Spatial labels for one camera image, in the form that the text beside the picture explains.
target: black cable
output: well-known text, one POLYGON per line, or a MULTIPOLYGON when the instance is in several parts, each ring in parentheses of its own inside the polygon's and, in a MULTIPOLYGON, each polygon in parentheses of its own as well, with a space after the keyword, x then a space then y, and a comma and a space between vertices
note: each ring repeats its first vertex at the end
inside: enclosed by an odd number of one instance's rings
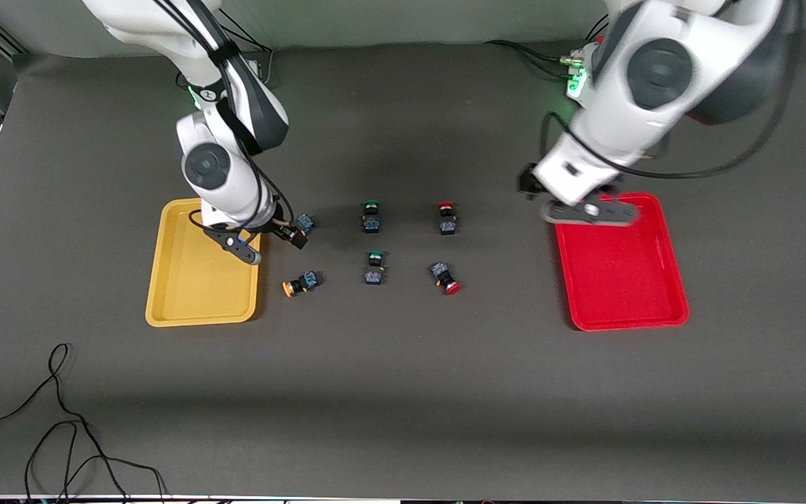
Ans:
POLYGON ((591 39, 591 35, 589 35, 589 34, 591 34, 594 31, 594 29, 598 28, 598 26, 601 25, 602 22, 604 22, 604 20, 606 20, 606 19, 608 19, 608 14, 605 14, 604 16, 599 18, 599 20, 597 22, 595 22, 595 25, 593 25, 593 28, 590 28, 589 31, 586 32, 586 37, 584 37, 584 38, 588 39, 588 41, 589 41, 589 39, 591 39))
POLYGON ((192 223, 192 224, 195 224, 195 226, 197 226, 197 227, 199 227, 199 228, 201 228, 201 229, 205 230, 205 232, 215 232, 215 231, 216 231, 216 229, 213 229, 213 227, 208 227, 208 226, 205 226, 204 224, 199 223, 199 221, 197 221, 197 220, 195 220, 195 219, 192 219, 192 215, 195 215, 195 214, 200 214, 200 213, 201 213, 201 210, 192 210, 192 211, 189 211, 189 213, 188 213, 188 220, 189 220, 189 221, 191 221, 191 223, 192 223))
POLYGON ((247 153, 247 150, 246 149, 242 149, 242 150, 243 150, 244 156, 246 156, 247 162, 250 163, 250 166, 255 170, 255 172, 259 173, 259 175, 262 176, 262 178, 266 181, 267 184, 272 186, 272 189, 276 191, 276 194, 278 195, 278 197, 281 198, 282 202, 285 203, 285 208, 288 208, 288 217, 287 218, 288 218, 289 223, 291 223, 291 221, 294 221, 294 219, 295 219, 295 217, 297 217, 297 215, 295 215, 294 209, 291 208, 291 202, 289 202, 288 198, 285 197, 285 193, 282 192, 282 190, 278 188, 278 185, 276 185, 272 181, 272 179, 269 178, 269 176, 266 175, 266 173, 264 173, 262 169, 260 169, 259 166, 257 166, 257 163, 253 162, 253 160, 250 158, 250 154, 247 153))
POLYGON ((549 55, 541 54, 541 53, 539 53, 537 51, 534 51, 531 48, 527 48, 524 45, 517 44, 515 42, 487 41, 487 42, 484 42, 484 44, 491 44, 491 45, 495 45, 495 46, 505 46, 505 47, 508 47, 508 48, 513 48, 513 49, 515 49, 516 53, 518 54, 519 57, 521 57, 522 60, 526 61, 528 64, 530 64, 530 66, 532 66, 534 68, 537 68, 537 70, 543 71, 543 73, 546 74, 547 76, 556 77, 557 79, 567 79, 568 78, 568 74, 563 73, 562 71, 550 70, 549 68, 546 68, 545 66, 543 66, 543 64, 541 64, 540 61, 537 61, 533 57, 531 57, 531 55, 537 54, 540 57, 544 58, 543 61, 557 61, 556 59, 553 59, 552 57, 549 57, 549 55))
MULTIPOLYGON (((226 97, 229 100, 230 108, 233 108, 233 112, 234 112, 234 96, 233 96, 233 93, 232 93, 232 85, 230 83, 228 75, 226 74, 226 70, 224 70, 222 67, 220 68, 220 74, 221 74, 221 76, 223 78, 223 82, 226 83, 226 97)), ((260 167, 257 166, 253 162, 253 160, 250 158, 250 153, 247 150, 247 146, 244 144, 243 141, 241 141, 241 138, 239 138, 238 135, 236 133, 234 133, 234 131, 232 132, 232 136, 234 137, 234 139, 236 139, 236 144, 238 146, 238 150, 241 151, 241 153, 244 156, 244 159, 246 160, 246 162, 250 166, 250 169, 253 170, 253 176, 255 176, 255 178, 257 179, 257 197, 255 198, 255 201, 257 202, 257 207, 259 208, 260 207, 260 199, 262 199, 262 195, 263 195, 262 176, 265 176, 265 174, 262 172, 262 170, 260 170, 260 167)), ((257 215, 257 213, 255 211, 255 213, 252 213, 250 215, 250 218, 248 220, 244 221, 244 224, 242 224, 241 227, 246 227, 247 224, 249 224, 250 221, 252 221, 253 218, 256 217, 256 215, 257 215)))
MULTIPOLYGON (((62 361, 62 362, 61 362, 61 364, 58 364, 58 367, 57 367, 57 369, 55 369, 55 372, 57 372, 57 371, 61 370, 61 365, 63 365, 63 364, 64 364, 64 361, 62 361)), ((47 377, 47 379, 43 380, 43 381, 42 381, 42 383, 40 383, 40 384, 39 384, 39 385, 36 387, 36 389, 35 389, 35 390, 33 390, 33 392, 31 393, 31 395, 29 395, 29 397, 26 399, 26 401, 22 402, 22 404, 20 404, 20 406, 18 406, 17 408, 15 408, 15 409, 14 409, 14 411, 10 412, 10 414, 4 415, 4 416, 0 416, 0 421, 7 420, 7 419, 11 418, 12 416, 14 416, 14 415, 16 415, 16 414, 19 414, 20 410, 22 410, 22 409, 26 408, 26 407, 27 407, 27 405, 28 405, 28 404, 29 404, 29 403, 30 403, 30 402, 31 402, 33 399, 35 399, 35 398, 36 398, 36 394, 37 394, 37 393, 39 393, 39 391, 41 391, 41 390, 42 390, 42 388, 43 388, 44 386, 47 386, 47 385, 48 385, 48 382, 50 382, 50 381, 52 381, 52 380, 54 380, 54 377, 53 377, 53 376, 49 376, 49 377, 47 377)))
POLYGON ((796 77, 798 64, 800 63, 800 49, 802 48, 802 42, 804 39, 803 19, 803 0, 796 0, 796 23, 794 23, 793 42, 789 48, 789 54, 786 57, 786 70, 783 74, 782 85, 777 98, 777 105, 770 116, 770 120, 761 131, 761 134, 758 135, 757 140, 755 140, 754 143, 752 143, 751 146, 749 146, 744 152, 730 160, 730 162, 723 163, 719 166, 715 166, 714 168, 688 171, 684 173, 659 173, 654 171, 645 171, 642 169, 633 169, 613 162, 613 160, 609 160, 600 153, 596 153, 595 150, 588 146, 585 141, 574 134, 572 129, 568 127, 568 124, 565 122, 565 120, 562 119, 562 117, 560 117, 560 115, 558 115, 556 112, 546 113, 546 117, 544 117, 544 122, 541 126, 541 129, 548 130, 548 118, 556 119, 556 122, 559 123, 563 131, 572 137, 574 141, 580 144, 580 146, 583 147, 586 152, 592 154, 592 156, 596 157, 596 159, 601 160, 601 162, 607 164, 611 168, 620 169, 621 172, 629 175, 645 176, 648 179, 704 179, 708 176, 720 175, 729 169, 739 166, 743 162, 747 162, 748 159, 751 159, 752 156, 755 156, 755 154, 758 153, 762 147, 764 147, 767 141, 770 140, 770 137, 773 137, 775 129, 780 124, 780 121, 782 121, 784 112, 786 112, 786 108, 788 106, 789 95, 792 92, 792 84, 794 77, 796 77))
POLYGON ((264 53, 272 52, 272 49, 264 49, 266 46, 265 45, 260 45, 260 43, 255 41, 255 39, 253 39, 253 38, 247 38, 246 36, 238 33, 237 31, 234 31, 231 28, 228 28, 227 26, 220 25, 220 28, 223 29, 224 32, 227 32, 230 35, 235 35, 240 41, 245 41, 248 44, 252 44, 252 45, 257 46, 257 48, 260 49, 260 52, 264 52, 264 53))
POLYGON ((241 32, 242 32, 244 35, 247 35, 247 38, 249 38, 249 39, 250 39, 250 42, 251 42, 253 45, 256 45, 257 47, 259 47, 259 48, 263 49, 264 51, 269 51, 269 52, 272 52, 272 49, 271 49, 271 48, 268 48, 268 47, 266 47, 265 45, 260 44, 260 42, 258 42, 256 38, 253 38, 253 36, 251 36, 251 35, 250 35, 250 33, 248 33, 248 32, 246 31, 246 29, 244 29, 244 28, 243 28, 243 26, 242 26, 242 25, 239 25, 239 24, 238 24, 238 22, 236 22, 236 20, 235 20, 235 19, 234 19, 232 16, 230 16, 230 15, 229 15, 229 14, 228 14, 228 13, 227 13, 225 10, 223 10, 221 7, 220 7, 220 13, 221 13, 221 14, 223 14, 224 16, 226 16, 226 19, 228 19, 228 20, 229 20, 229 21, 230 21, 230 22, 231 22, 233 25, 236 25, 236 26, 237 26, 237 28, 238 28, 238 29, 240 29, 240 30, 241 30, 241 32))
MULTIPOLYGON (((23 468, 23 491, 27 496, 27 502, 32 502, 32 497, 29 495, 29 469, 33 466, 33 461, 36 460, 36 454, 39 453, 39 449, 41 449, 42 444, 45 443, 45 440, 48 439, 49 436, 54 433, 58 427, 62 425, 70 425, 73 428, 73 434, 71 434, 70 438, 70 446, 67 449, 67 467, 64 470, 64 488, 67 488, 67 481, 68 476, 70 475, 70 460, 71 456, 73 456, 73 445, 76 443, 76 435, 79 433, 79 430, 76 428, 76 424, 79 424, 79 421, 76 420, 63 420, 55 422, 54 425, 48 428, 45 434, 42 434, 42 438, 39 440, 39 443, 36 443, 36 447, 34 447, 33 452, 29 454, 29 458, 27 459, 27 464, 23 468)), ((61 496, 58 495, 58 499, 55 502, 61 501, 61 496)))
POLYGON ((608 23, 603 24, 603 25, 602 25, 602 28, 598 29, 598 30, 597 30, 595 33, 593 33, 592 35, 590 35, 590 36, 587 38, 587 39, 588 39, 588 41, 592 41, 592 39, 595 39, 595 37, 596 37, 597 35, 599 35, 599 33, 602 33, 602 30, 603 30, 603 29, 606 29, 606 28, 608 28, 608 23))
POLYGON ((185 80, 185 77, 182 75, 182 71, 177 71, 176 72, 176 77, 175 77, 175 79, 173 79, 173 83, 175 83, 176 87, 179 88, 179 89, 188 90, 188 85, 189 85, 188 80, 185 80), (182 79, 183 81, 185 81, 185 85, 180 83, 179 79, 182 79))
POLYGON ((196 29, 195 26, 193 26, 192 23, 185 18, 181 10, 179 10, 175 6, 175 4, 170 2, 170 0, 153 0, 153 2, 157 4, 157 6, 159 6, 161 10, 167 13, 167 15, 170 16, 170 18, 175 20, 176 24, 179 25, 182 29, 184 29, 189 34, 189 36, 195 39, 195 42, 201 44, 201 46, 204 48, 205 51, 207 51, 208 54, 211 54, 213 52, 213 48, 211 48, 210 44, 208 44, 204 36, 201 35, 201 32, 199 32, 198 29, 196 29))
POLYGON ((527 53, 529 55, 532 55, 532 57, 535 57, 538 60, 552 61, 553 63, 558 63, 559 62, 559 58, 557 58, 557 57, 551 57, 550 55, 545 55, 545 54, 541 53, 540 51, 536 51, 536 50, 534 50, 532 48, 529 48, 527 45, 518 44, 518 42, 502 41, 502 39, 497 38, 494 41, 486 41, 486 42, 484 42, 484 44, 491 44, 491 45, 494 45, 494 46, 505 46, 507 48, 513 48, 513 49, 515 49, 515 50, 517 50, 519 52, 524 52, 524 53, 527 53))
POLYGON ((0 421, 3 421, 9 418, 10 416, 13 416, 14 414, 17 414, 17 412, 22 411, 22 409, 25 408, 30 402, 32 402, 32 400, 36 397, 36 395, 38 395, 39 391, 41 391, 41 389, 44 386, 47 386, 48 383, 51 381, 54 381, 55 383, 55 396, 57 396, 58 406, 61 408, 61 411, 65 412, 65 414, 69 414, 75 417, 74 420, 63 420, 55 422, 51 427, 48 428, 48 430, 38 441, 38 443, 36 443, 36 446, 34 447, 31 456, 29 456, 29 459, 27 460, 27 464, 24 467, 24 473, 23 473, 24 492, 26 493, 27 501, 28 502, 31 501, 31 491, 29 490, 29 475, 31 474, 33 463, 36 460, 36 455, 38 455, 38 451, 41 449, 42 445, 45 444, 45 441, 48 440, 48 438, 55 431, 57 431, 58 428, 61 428, 64 425, 69 425, 73 429, 73 432, 71 433, 70 445, 68 446, 67 451, 67 463, 64 467, 64 488, 61 491, 61 493, 58 494, 57 500, 55 500, 55 504, 58 504, 58 502, 61 501, 61 495, 64 495, 64 497, 69 501, 70 499, 69 486, 71 482, 73 482, 73 479, 76 478, 76 475, 80 472, 80 469, 83 468, 83 466, 85 466, 86 463, 92 459, 101 459, 103 460, 103 462, 105 462, 105 466, 106 469, 108 469, 108 476, 110 477, 111 484, 114 484, 114 487, 118 489, 118 491, 120 491, 120 494, 124 498, 127 498, 128 494, 126 493, 124 488, 122 488, 122 485, 120 484, 118 479, 116 479, 116 475, 114 473, 113 467, 111 466, 111 462, 124 463, 124 465, 126 466, 132 466, 138 469, 144 469, 154 473, 154 476, 157 478, 157 488, 160 490, 160 497, 162 501, 164 492, 167 490, 167 484, 164 481, 163 475, 161 475, 160 471, 157 471, 157 469, 154 469, 154 467, 148 465, 141 465, 141 463, 130 462, 128 460, 106 455, 101 448, 101 444, 99 443, 98 438, 95 437, 94 434, 92 434, 92 430, 90 430, 89 421, 87 421, 82 414, 79 414, 79 412, 74 412, 72 409, 67 407, 67 404, 65 404, 64 392, 61 389, 61 377, 58 375, 58 373, 60 372, 62 367, 64 367, 64 363, 65 361, 67 361, 67 356, 69 354, 70 354, 70 346, 68 344, 55 345, 55 348, 52 349, 51 353, 48 354, 47 379, 44 379, 33 390, 31 395, 29 395, 29 397, 24 402, 22 402, 20 406, 14 409, 14 411, 10 412, 10 414, 0 417, 0 421), (62 352, 62 354, 60 358, 57 358, 59 351, 62 352), (89 440, 92 441, 92 444, 95 446, 98 455, 92 456, 89 459, 87 459, 86 462, 81 463, 80 467, 78 467, 76 471, 73 472, 73 475, 70 475, 71 460, 73 460, 73 448, 74 446, 76 446, 76 437, 77 434, 79 433, 78 426, 83 427, 84 433, 89 438, 89 440))
MULTIPOLYGON (((135 467, 136 469, 144 469, 146 471, 152 472, 154 474, 154 479, 157 482, 157 492, 160 493, 160 501, 161 502, 164 501, 164 495, 169 494, 169 489, 167 488, 167 482, 164 481, 163 475, 161 475, 160 471, 157 471, 157 469, 154 469, 154 467, 151 467, 149 465, 143 465, 142 463, 130 462, 129 460, 124 460, 124 459, 121 459, 121 458, 117 458, 115 456, 108 456, 106 458, 110 462, 122 463, 124 466, 131 466, 131 467, 135 467)), ((93 455, 93 456, 90 456, 89 458, 87 458, 86 460, 83 460, 83 462, 80 463, 79 466, 77 466, 76 471, 74 471, 73 474, 71 475, 70 479, 67 480, 67 485, 64 485, 64 490, 61 490, 62 494, 64 494, 65 497, 68 497, 68 498, 70 497, 70 495, 67 495, 67 493, 66 493, 67 488, 70 486, 70 484, 73 484, 73 480, 76 479, 77 476, 80 475, 80 471, 83 471, 83 467, 85 467, 87 465, 87 463, 93 462, 93 460, 99 460, 99 459, 102 459, 102 456, 93 455)))
POLYGON ((717 12, 711 14, 711 17, 720 19, 720 16, 722 16, 726 11, 730 10, 730 7, 735 6, 735 4, 738 3, 739 0, 726 0, 726 2, 723 2, 723 5, 720 6, 720 9, 717 9, 717 12))
POLYGON ((543 159, 549 153, 549 122, 553 118, 551 111, 543 115, 543 120, 540 121, 540 159, 543 159))

